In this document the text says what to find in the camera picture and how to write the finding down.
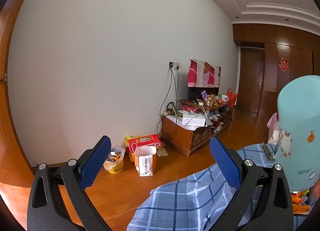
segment cardboard box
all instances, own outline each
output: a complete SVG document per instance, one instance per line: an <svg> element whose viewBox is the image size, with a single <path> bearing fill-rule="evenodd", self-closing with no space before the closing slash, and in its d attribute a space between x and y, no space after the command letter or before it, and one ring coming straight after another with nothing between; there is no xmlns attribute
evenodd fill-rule
<svg viewBox="0 0 320 231"><path fill-rule="evenodd" d="M202 114L183 113L182 125L204 126L205 118Z"/></svg>

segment white wall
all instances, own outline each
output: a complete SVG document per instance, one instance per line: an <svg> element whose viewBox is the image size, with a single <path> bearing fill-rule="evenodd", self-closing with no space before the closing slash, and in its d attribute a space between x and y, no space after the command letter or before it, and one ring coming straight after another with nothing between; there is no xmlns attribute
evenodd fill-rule
<svg viewBox="0 0 320 231"><path fill-rule="evenodd" d="M31 165L78 158L104 134L121 146L156 133L168 63L183 67L185 98L189 58L222 67L221 93L236 88L232 24L212 0L25 0L8 86Z"/></svg>

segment blue plaid blanket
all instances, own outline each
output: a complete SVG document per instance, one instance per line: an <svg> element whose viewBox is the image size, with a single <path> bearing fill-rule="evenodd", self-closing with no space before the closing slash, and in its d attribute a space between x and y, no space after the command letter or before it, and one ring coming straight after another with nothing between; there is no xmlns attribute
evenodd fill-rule
<svg viewBox="0 0 320 231"><path fill-rule="evenodd" d="M242 159L251 159L257 166L272 167L261 144L238 151ZM257 203L261 188L256 187L239 226L247 223ZM224 179L217 164L188 177L159 186L137 208L127 231L208 230L221 215L235 193ZM306 216L294 216L295 230Z"/></svg>

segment orange logo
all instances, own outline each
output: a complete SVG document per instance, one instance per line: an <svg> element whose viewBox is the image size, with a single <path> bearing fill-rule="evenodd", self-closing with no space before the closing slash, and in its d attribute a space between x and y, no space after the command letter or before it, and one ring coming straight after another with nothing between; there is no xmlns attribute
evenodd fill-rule
<svg viewBox="0 0 320 231"><path fill-rule="evenodd" d="M313 134L313 131L311 131L309 137L308 137L308 143L313 142L313 140L315 139L315 135Z"/></svg>

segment red plastic bag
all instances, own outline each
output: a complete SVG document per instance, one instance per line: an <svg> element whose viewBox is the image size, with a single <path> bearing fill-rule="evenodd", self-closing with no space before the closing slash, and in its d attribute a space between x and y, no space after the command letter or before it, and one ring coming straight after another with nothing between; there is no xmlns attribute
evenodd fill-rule
<svg viewBox="0 0 320 231"><path fill-rule="evenodd" d="M229 108L231 109L235 105L235 102L236 102L237 97L238 97L238 93L237 94L233 94L233 90L231 88L229 88L228 91L227 91L227 96L229 98Z"/></svg>

